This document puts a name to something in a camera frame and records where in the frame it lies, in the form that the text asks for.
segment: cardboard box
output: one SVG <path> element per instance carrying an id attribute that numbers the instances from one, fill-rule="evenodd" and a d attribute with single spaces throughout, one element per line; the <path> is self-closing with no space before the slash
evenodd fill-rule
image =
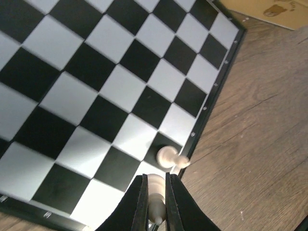
<path id="1" fill-rule="evenodd" d="M 288 29 L 308 25 L 308 7 L 294 0 L 221 0 L 221 3 L 229 10 Z"/>

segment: white square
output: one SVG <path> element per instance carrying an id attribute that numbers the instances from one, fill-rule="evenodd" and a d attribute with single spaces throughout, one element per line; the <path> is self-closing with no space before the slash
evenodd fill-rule
<path id="1" fill-rule="evenodd" d="M 185 145 L 195 124 L 195 118 L 172 104 L 159 130 L 180 145 Z"/>
<path id="2" fill-rule="evenodd" d="M 86 43 L 118 63 L 133 40 L 134 37 L 130 32 L 105 15 L 89 35 Z"/>
<path id="3" fill-rule="evenodd" d="M 102 87 L 100 94 L 131 112 L 145 88 L 145 83 L 130 71 L 117 65 Z"/>
<path id="4" fill-rule="evenodd" d="M 135 2 L 151 13 L 158 4 L 159 0 L 135 0 Z"/>
<path id="5" fill-rule="evenodd" d="M 177 35 L 198 53 L 207 38 L 208 30 L 188 13 L 179 27 Z"/>
<path id="6" fill-rule="evenodd" d="M 43 99 L 41 106 L 78 125 L 96 96 L 95 90 L 63 72 Z"/>
<path id="7" fill-rule="evenodd" d="M 155 135 L 156 129 L 129 114 L 113 143 L 127 154 L 143 160 Z"/>
<path id="8" fill-rule="evenodd" d="M 142 175 L 142 174 L 146 174 L 146 175 L 157 174 L 163 178 L 166 178 L 166 173 L 163 170 L 156 168 L 153 165 L 146 163 L 145 161 L 142 161 L 131 182 L 134 181 L 136 176 Z"/>
<path id="9" fill-rule="evenodd" d="M 136 37 L 159 57 L 163 57 L 174 38 L 174 33 L 151 14 L 145 20 Z"/>
<path id="10" fill-rule="evenodd" d="M 182 170 L 181 168 L 179 168 L 179 167 L 177 167 L 177 166 L 173 166 L 173 167 L 172 167 L 172 170 L 170 171 L 170 174 L 176 174 L 176 175 L 178 175 L 178 174 L 180 173 L 181 170 Z"/>
<path id="11" fill-rule="evenodd" d="M 186 12 L 189 12 L 196 0 L 174 0 L 180 5 Z"/>
<path id="12" fill-rule="evenodd" d="M 0 31 L 0 71 L 13 57 L 19 46 L 18 42 Z"/>
<path id="13" fill-rule="evenodd" d="M 23 46 L 50 65 L 62 70 L 83 39 L 49 15 L 25 40 Z"/>
<path id="14" fill-rule="evenodd" d="M 37 103 L 0 83 L 0 136 L 13 139 Z"/>
<path id="15" fill-rule="evenodd" d="M 97 229 L 115 210 L 124 193 L 92 179 L 70 218 Z"/>
<path id="16" fill-rule="evenodd" d="M 184 80 L 185 76 L 178 69 L 161 59 L 151 75 L 148 85 L 172 102 Z"/>
<path id="17" fill-rule="evenodd" d="M 230 49 L 238 31 L 238 28 L 222 13 L 217 15 L 210 29 L 210 33 L 227 49 Z"/>
<path id="18" fill-rule="evenodd" d="M 218 70 L 201 55 L 195 58 L 187 78 L 207 94 L 210 93 L 218 75 Z"/>
<path id="19" fill-rule="evenodd" d="M 0 159 L 0 191 L 29 201 L 52 165 L 52 159 L 14 142 Z"/>
<path id="20" fill-rule="evenodd" d="M 114 0 L 86 0 L 101 13 L 104 13 Z"/>
<path id="21" fill-rule="evenodd" d="M 39 11 L 48 14 L 59 0 L 25 0 Z"/>
<path id="22" fill-rule="evenodd" d="M 77 127 L 56 162 L 93 178 L 111 144 L 82 127 Z"/>

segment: chess piece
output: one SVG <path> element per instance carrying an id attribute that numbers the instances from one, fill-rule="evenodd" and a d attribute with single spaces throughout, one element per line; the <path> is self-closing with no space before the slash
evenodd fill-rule
<path id="1" fill-rule="evenodd" d="M 165 179 L 157 174 L 148 175 L 149 220 L 160 225 L 166 219 Z"/>
<path id="2" fill-rule="evenodd" d="M 191 164 L 187 157 L 179 155 L 178 151 L 172 146 L 161 148 L 157 153 L 156 159 L 159 165 L 164 168 L 177 166 L 182 169 Z"/>

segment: white pawn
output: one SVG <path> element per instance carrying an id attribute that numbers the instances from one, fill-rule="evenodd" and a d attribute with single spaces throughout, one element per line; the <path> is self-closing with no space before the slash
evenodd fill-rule
<path id="1" fill-rule="evenodd" d="M 158 164 L 164 168 L 177 166 L 182 169 L 191 164 L 187 157 L 179 155 L 178 151 L 172 146 L 161 148 L 157 153 L 156 159 Z"/>
<path id="2" fill-rule="evenodd" d="M 157 174 L 148 175 L 149 220 L 161 225 L 166 219 L 165 192 L 166 181 Z"/>

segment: chessboard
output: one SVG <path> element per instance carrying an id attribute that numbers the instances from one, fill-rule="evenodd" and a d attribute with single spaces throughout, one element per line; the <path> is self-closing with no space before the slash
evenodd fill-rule
<path id="1" fill-rule="evenodd" d="M 217 1 L 1 0 L 0 210 L 95 230 L 191 157 L 245 29 Z"/>

